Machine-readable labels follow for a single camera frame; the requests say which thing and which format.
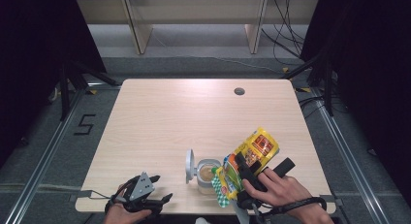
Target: snack bag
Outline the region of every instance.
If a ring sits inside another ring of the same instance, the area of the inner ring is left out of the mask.
[[[279,151],[278,143],[263,128],[259,127],[233,153],[225,159],[223,166],[215,171],[221,188],[220,191],[228,200],[236,200],[237,193],[243,190],[241,178],[238,174],[238,165],[235,156],[241,153],[256,176]]]

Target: hand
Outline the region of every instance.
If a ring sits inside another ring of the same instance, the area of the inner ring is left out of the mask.
[[[288,205],[312,197],[308,190],[291,176],[279,177],[273,170],[265,169],[258,175],[267,192],[255,189],[247,179],[242,181],[245,191],[274,207]],[[318,205],[310,204],[287,212],[303,223],[332,223],[330,216]]]
[[[119,196],[124,196],[124,190],[119,193]],[[144,209],[138,212],[129,212],[120,203],[113,204],[104,219],[104,224],[133,224],[137,221],[143,220],[151,214],[150,209]]]

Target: black cable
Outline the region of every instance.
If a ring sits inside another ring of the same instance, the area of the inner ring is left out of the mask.
[[[264,29],[261,29],[261,31],[273,42],[276,43],[277,45],[279,45],[280,47],[284,48],[285,50],[287,50],[288,52],[290,52],[291,54],[293,54],[296,58],[300,57],[298,54],[296,54],[295,52],[293,52],[292,50],[290,50],[289,48],[285,47],[284,45],[280,44],[279,42],[275,41],[271,36],[269,36],[269,34],[266,33],[266,31]]]
[[[91,219],[93,218],[93,216],[95,215],[95,213],[91,213],[87,219],[85,219],[84,224],[87,224],[89,221],[91,221]]]
[[[308,114],[308,115],[306,115],[305,117],[304,117],[304,119],[307,119],[307,118],[309,118],[313,113],[315,113],[316,111],[318,111],[320,108],[322,108],[322,107],[324,107],[324,105],[321,105],[321,106],[319,106],[319,107],[317,107],[314,111],[312,111],[310,114]]]
[[[99,192],[96,192],[96,191],[94,191],[94,190],[91,190],[91,192],[93,192],[93,193],[96,193],[96,194],[98,194],[98,195],[100,195],[100,196],[102,196],[101,198],[91,198],[91,197],[89,197],[89,199],[96,199],[96,200],[98,200],[98,199],[109,199],[110,197],[108,197],[108,196],[106,196],[106,195],[103,195],[103,194],[101,194],[101,193],[99,193]]]
[[[298,54],[300,54],[299,49],[301,49],[301,48],[300,48],[299,45],[296,45],[297,39],[294,37],[294,34],[293,34],[294,31],[293,31],[293,29],[292,29],[291,26],[290,26],[290,25],[291,25],[291,24],[290,24],[290,12],[289,12],[290,0],[286,0],[286,13],[285,13],[285,15],[283,15],[283,13],[281,12],[281,9],[280,9],[280,7],[279,7],[279,5],[278,5],[278,3],[277,3],[277,0],[274,0],[274,2],[275,2],[275,6],[277,7],[278,12],[279,12],[280,15],[281,15],[282,20],[283,20],[279,32],[281,32],[281,30],[282,30],[282,28],[283,28],[284,25],[288,28],[288,30],[289,30],[292,38],[293,38],[294,46],[296,47],[296,50],[297,50]]]
[[[290,20],[290,0],[285,0],[285,7],[286,7],[286,13],[285,13],[285,24],[288,28],[288,30],[290,31],[291,37],[293,38],[293,43],[294,43],[294,47],[296,48],[297,52],[300,54],[301,52],[301,47],[299,44],[297,44],[297,39],[294,37],[294,33],[293,33],[293,29],[291,28],[291,20]]]
[[[275,27],[275,25],[274,25],[274,28],[275,28],[275,30],[277,31],[277,36],[276,36],[275,40],[272,39],[272,38],[270,38],[270,39],[274,42],[274,47],[273,47],[273,49],[272,49],[272,53],[273,53],[273,55],[274,55],[274,58],[275,58],[275,60],[276,60],[277,62],[279,62],[279,63],[281,63],[281,64],[284,64],[284,65],[290,65],[290,66],[300,65],[300,64],[292,64],[292,63],[282,62],[282,61],[280,61],[280,60],[277,58],[277,56],[276,56],[276,54],[275,54],[275,46],[278,44],[278,38],[279,38],[279,36],[280,36],[280,35],[283,36],[283,35],[281,34],[281,31],[282,31],[282,28],[284,27],[284,25],[287,26],[287,28],[289,29],[289,31],[290,31],[291,33],[292,33],[292,30],[290,30],[291,27],[289,27],[289,26],[287,25],[287,20],[285,19],[284,15],[282,14],[282,12],[281,12],[281,10],[280,10],[280,8],[279,8],[278,3],[276,2],[276,0],[274,0],[274,2],[275,2],[275,5],[276,5],[279,13],[281,14],[282,20],[283,20],[283,21],[282,21],[282,24],[281,24],[281,27],[280,27],[279,30],[278,30],[278,29]],[[289,1],[287,0],[286,15],[289,15],[288,7],[289,7]],[[296,58],[300,58],[299,46],[296,46],[296,41],[297,41],[297,40],[296,40],[295,38],[294,38],[294,40],[292,40],[292,39],[289,39],[289,40],[293,41],[293,43],[294,43],[294,45],[295,45],[295,47],[296,47],[296,50],[297,50],[297,52],[298,52],[298,53],[292,52],[292,54],[293,54]]]
[[[293,39],[291,39],[291,38],[285,36],[284,34],[282,34],[282,33],[278,30],[278,28],[275,26],[275,24],[274,24],[273,26],[274,26],[274,29],[277,31],[277,33],[278,33],[281,37],[283,37],[284,39],[286,39],[286,40],[288,40],[288,41],[290,41],[290,42],[293,42],[293,41],[294,41]]]

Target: finger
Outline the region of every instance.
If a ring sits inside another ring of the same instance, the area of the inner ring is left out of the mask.
[[[251,185],[251,183],[247,179],[242,180],[242,185],[244,186],[244,189],[248,193],[248,195],[250,195],[251,197],[255,199],[266,202],[265,201],[266,193],[255,189],[254,186]]]
[[[141,211],[138,212],[134,212],[133,213],[133,219],[135,219],[135,221],[138,220],[142,220],[144,218],[146,218],[148,215],[151,214],[151,210],[150,209],[143,209]]]
[[[264,184],[266,189],[276,191],[278,189],[278,179],[273,181],[267,174],[270,174],[272,170],[264,170],[263,173],[258,174],[258,180]]]
[[[270,168],[263,170],[263,173],[274,183],[280,184],[282,182],[282,178]]]

